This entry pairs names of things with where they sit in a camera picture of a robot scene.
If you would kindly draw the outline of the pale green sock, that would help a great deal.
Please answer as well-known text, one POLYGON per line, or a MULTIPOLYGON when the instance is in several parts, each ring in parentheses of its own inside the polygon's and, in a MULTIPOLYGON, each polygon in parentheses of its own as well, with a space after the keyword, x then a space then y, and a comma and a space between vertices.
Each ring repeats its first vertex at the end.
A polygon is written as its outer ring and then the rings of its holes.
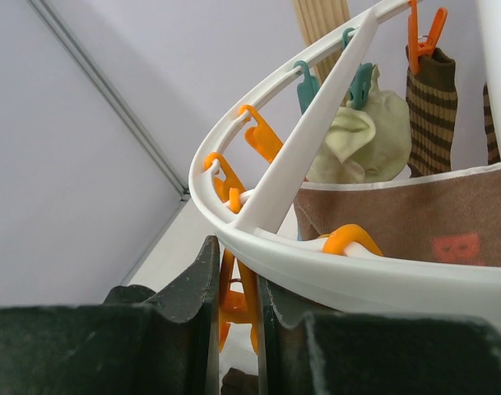
POLYGON ((396 92, 378 85, 373 67, 366 106, 341 106, 308 170, 309 182, 363 184, 395 179, 411 154, 409 107, 396 92))

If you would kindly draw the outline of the dark brown sock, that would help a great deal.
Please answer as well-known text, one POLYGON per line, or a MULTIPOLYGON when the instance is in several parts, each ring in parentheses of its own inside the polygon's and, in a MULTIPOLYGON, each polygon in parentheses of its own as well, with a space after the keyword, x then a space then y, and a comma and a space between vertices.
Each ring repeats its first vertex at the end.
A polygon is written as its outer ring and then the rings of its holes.
POLYGON ((230 368, 222 379, 221 395, 258 395, 258 376, 230 368))

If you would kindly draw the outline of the wooden drying rack frame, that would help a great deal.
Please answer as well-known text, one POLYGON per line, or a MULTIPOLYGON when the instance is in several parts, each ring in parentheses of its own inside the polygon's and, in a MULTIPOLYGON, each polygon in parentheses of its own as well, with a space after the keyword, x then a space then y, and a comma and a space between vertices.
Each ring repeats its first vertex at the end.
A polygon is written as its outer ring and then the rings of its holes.
POLYGON ((350 19, 346 0, 293 0, 292 3, 307 46, 350 19))

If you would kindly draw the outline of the brown striped sock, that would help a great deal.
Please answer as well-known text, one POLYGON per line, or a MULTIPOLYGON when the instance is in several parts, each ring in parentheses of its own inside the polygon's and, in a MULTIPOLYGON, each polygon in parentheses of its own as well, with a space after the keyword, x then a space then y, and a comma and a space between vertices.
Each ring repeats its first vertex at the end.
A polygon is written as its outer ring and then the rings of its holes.
POLYGON ((406 103, 410 111, 411 153, 407 165, 412 178, 452 169, 458 95, 456 62, 441 49, 419 57, 420 70, 406 75, 406 103))

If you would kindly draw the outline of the orange clothes peg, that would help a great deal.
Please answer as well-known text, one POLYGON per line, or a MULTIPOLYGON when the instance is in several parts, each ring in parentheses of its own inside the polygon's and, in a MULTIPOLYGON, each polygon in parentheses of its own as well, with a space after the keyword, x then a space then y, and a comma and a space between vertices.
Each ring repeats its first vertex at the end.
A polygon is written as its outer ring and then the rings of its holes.
POLYGON ((250 324, 250 339, 258 353, 257 275, 225 249, 220 265, 219 351, 229 335, 230 324, 250 324))

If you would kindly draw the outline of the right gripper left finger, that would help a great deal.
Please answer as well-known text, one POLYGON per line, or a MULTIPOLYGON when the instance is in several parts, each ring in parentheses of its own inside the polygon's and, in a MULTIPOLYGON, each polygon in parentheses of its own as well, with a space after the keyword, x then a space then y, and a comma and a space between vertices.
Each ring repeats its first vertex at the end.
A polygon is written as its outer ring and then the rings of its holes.
POLYGON ((220 245, 164 289, 102 304, 0 308, 0 394, 216 394, 220 245))

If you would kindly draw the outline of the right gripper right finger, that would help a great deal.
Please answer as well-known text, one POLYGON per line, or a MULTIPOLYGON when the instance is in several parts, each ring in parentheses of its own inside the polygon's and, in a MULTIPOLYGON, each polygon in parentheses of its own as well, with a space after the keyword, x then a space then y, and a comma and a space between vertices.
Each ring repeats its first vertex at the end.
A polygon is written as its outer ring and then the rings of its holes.
POLYGON ((501 335, 482 319, 345 314, 257 289, 263 394, 501 394, 501 335))

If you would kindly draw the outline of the brown hanging cloth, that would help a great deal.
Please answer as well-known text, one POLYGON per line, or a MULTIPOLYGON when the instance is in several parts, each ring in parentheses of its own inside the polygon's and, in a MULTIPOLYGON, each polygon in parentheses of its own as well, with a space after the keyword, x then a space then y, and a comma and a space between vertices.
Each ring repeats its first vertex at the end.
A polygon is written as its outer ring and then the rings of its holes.
POLYGON ((303 240, 355 224, 389 258, 501 267, 500 163, 381 183, 305 183, 293 205, 303 240))

